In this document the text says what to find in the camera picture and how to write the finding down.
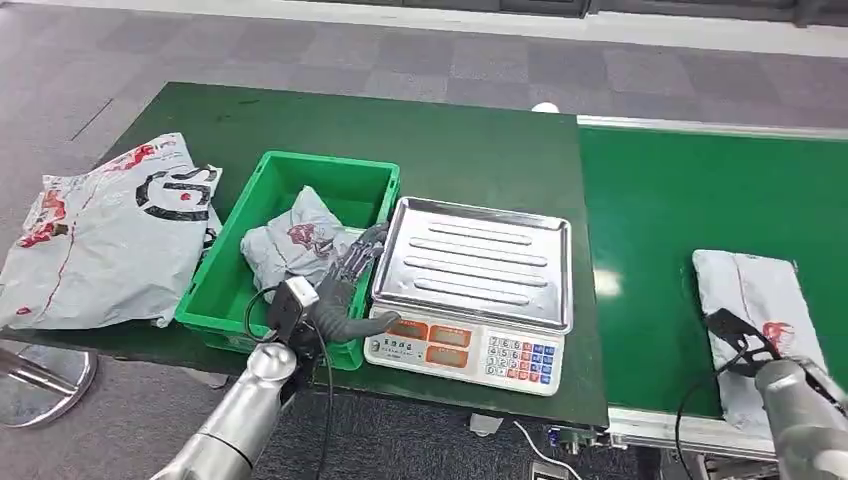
black cable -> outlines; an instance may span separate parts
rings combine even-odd
[[[256,292],[256,295],[254,295],[250,299],[250,301],[247,302],[247,306],[244,307],[244,333],[254,342],[268,343],[268,342],[273,342],[274,340],[277,339],[277,332],[273,332],[271,335],[266,335],[264,337],[259,337],[259,336],[257,336],[256,334],[254,334],[253,332],[250,331],[250,311],[253,310],[253,306],[256,305],[256,302],[259,301],[259,299],[262,298],[263,295],[265,295],[268,292],[272,292],[276,289],[277,289],[277,287],[268,287],[268,288],[263,288],[262,290],[259,290],[258,292]]]
[[[324,353],[324,361],[327,362],[327,420],[324,425],[324,443],[321,445],[321,457],[318,460],[318,469],[315,470],[315,480],[321,478],[321,472],[324,470],[324,461],[327,459],[327,450],[330,448],[330,429],[333,426],[333,367],[330,365],[330,356],[327,354],[327,345],[324,343],[324,337],[321,332],[315,329],[318,334],[318,341],[321,343],[321,351]]]
[[[683,470],[686,472],[686,476],[689,477],[689,480],[695,479],[694,477],[692,477],[692,472],[689,471],[689,466],[686,465],[686,461],[683,459],[683,450],[680,448],[680,421],[683,420],[683,409],[686,407],[686,402],[689,401],[689,397],[691,397],[693,393],[698,391],[698,388],[700,388],[705,383],[711,380],[717,380],[719,375],[727,371],[728,368],[735,365],[736,362],[738,362],[742,358],[742,356],[745,355],[745,352],[748,351],[748,341],[744,338],[742,339],[742,341],[745,345],[742,350],[740,350],[739,353],[736,354],[735,357],[731,358],[727,363],[719,367],[719,369],[710,374],[710,376],[704,377],[701,380],[695,382],[691,387],[689,387],[689,390],[686,391],[686,394],[683,395],[683,399],[680,400],[680,406],[677,408],[677,417],[674,420],[674,448],[677,449],[677,457],[680,459],[680,463],[681,465],[683,465]]]

white cord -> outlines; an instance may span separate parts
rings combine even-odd
[[[582,478],[580,478],[580,475],[578,475],[577,472],[574,471],[574,469],[571,467],[571,465],[569,465],[565,462],[560,462],[559,460],[554,460],[553,458],[546,457],[545,454],[540,452],[539,449],[536,448],[536,444],[533,443],[533,440],[530,439],[530,434],[527,433],[527,430],[525,430],[524,427],[522,427],[520,423],[518,423],[518,420],[513,420],[512,423],[514,423],[515,426],[518,427],[519,430],[521,430],[521,433],[524,434],[524,438],[527,439],[527,443],[530,444],[530,448],[532,448],[533,451],[536,452],[536,455],[538,455],[539,458],[541,458],[542,460],[544,460],[548,463],[553,463],[554,465],[559,465],[560,467],[565,467],[566,470],[568,470],[572,475],[574,475],[574,478],[576,478],[577,480],[583,480]]]

green tabletop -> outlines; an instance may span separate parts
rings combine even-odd
[[[830,372],[848,384],[848,143],[580,127],[610,404],[673,412],[713,367],[691,255],[795,262]],[[721,414],[717,387],[687,413]]]
[[[575,327],[552,397],[364,365],[337,386],[377,395],[607,425],[600,340],[574,117],[473,107],[168,84],[105,158],[181,132],[197,164],[224,169],[213,204],[226,217],[267,150],[393,162],[401,194],[567,218],[573,226]],[[4,332],[34,343],[236,373],[245,357],[206,348],[179,325],[132,322],[84,332]],[[323,381],[319,373],[317,381]]]

orange digital display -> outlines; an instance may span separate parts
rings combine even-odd
[[[465,368],[468,364],[468,352],[444,347],[427,347],[427,361],[449,367]]]
[[[466,348],[471,344],[471,332],[461,328],[434,325],[430,329],[430,341]]]
[[[413,322],[412,320],[398,320],[389,329],[392,335],[400,337],[415,338],[417,340],[427,339],[427,324],[421,322]]]

scale keypad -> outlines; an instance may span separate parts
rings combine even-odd
[[[486,375],[549,385],[556,347],[489,337]]]

